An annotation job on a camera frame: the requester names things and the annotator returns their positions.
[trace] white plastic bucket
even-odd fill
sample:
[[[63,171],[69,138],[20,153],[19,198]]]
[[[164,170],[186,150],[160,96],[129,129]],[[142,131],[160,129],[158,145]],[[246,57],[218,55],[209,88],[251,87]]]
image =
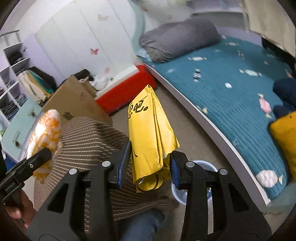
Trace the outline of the white plastic bucket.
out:
[[[209,171],[213,171],[213,172],[217,172],[217,168],[212,165],[211,163],[207,162],[207,161],[201,161],[201,160],[197,160],[197,161],[193,161],[194,163],[200,165],[203,169],[205,170],[209,170]],[[171,184],[171,189],[172,189],[172,193],[174,195],[174,197],[176,198],[176,200],[183,204],[186,205],[186,200],[187,200],[187,190],[178,190],[175,185]],[[209,190],[207,192],[207,200],[210,201],[212,200],[212,193],[211,190]]]

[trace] quilted mattress cover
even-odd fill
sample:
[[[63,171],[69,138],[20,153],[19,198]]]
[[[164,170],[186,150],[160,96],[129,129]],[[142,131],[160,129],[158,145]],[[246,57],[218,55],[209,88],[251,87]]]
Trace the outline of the quilted mattress cover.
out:
[[[274,199],[290,179],[286,160],[270,136],[270,107],[282,104],[273,93],[287,77],[287,64],[259,45],[222,36],[221,42],[153,67],[232,142],[250,170]]]

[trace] blue jeans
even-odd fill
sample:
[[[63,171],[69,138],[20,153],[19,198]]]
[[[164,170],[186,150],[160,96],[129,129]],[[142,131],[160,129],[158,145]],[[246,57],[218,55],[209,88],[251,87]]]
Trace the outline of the blue jeans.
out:
[[[164,219],[163,212],[155,208],[123,219],[119,224],[120,241],[152,241]]]

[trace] gray pillow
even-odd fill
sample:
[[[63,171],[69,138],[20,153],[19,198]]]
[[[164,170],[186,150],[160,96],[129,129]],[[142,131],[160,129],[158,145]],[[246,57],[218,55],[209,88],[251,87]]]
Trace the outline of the gray pillow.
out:
[[[220,42],[213,23],[201,17],[183,22],[164,24],[145,33],[140,45],[153,61],[164,62],[199,48]]]

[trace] bed frame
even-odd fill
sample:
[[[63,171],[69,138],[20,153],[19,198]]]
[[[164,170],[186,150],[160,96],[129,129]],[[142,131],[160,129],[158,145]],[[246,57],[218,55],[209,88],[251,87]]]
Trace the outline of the bed frame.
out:
[[[131,7],[135,11],[136,16],[136,30],[132,39],[132,45],[135,51],[140,49],[139,39],[144,31],[145,21],[144,15],[140,7],[135,3],[130,2]],[[295,16],[290,16],[294,23]],[[225,137],[225,135],[195,106],[193,105],[181,92],[179,92],[173,85],[171,85],[165,78],[163,78],[157,71],[149,65],[145,65],[146,69],[165,87],[167,90],[185,107],[185,109],[193,116],[199,125],[206,131],[210,138],[214,141],[228,162],[231,164],[236,174],[244,184],[246,190],[251,196],[254,203],[261,212],[285,212],[291,211],[296,203],[296,183],[288,184],[284,190],[274,199],[270,200],[260,183],[252,174],[250,168],[238,153],[233,144]]]

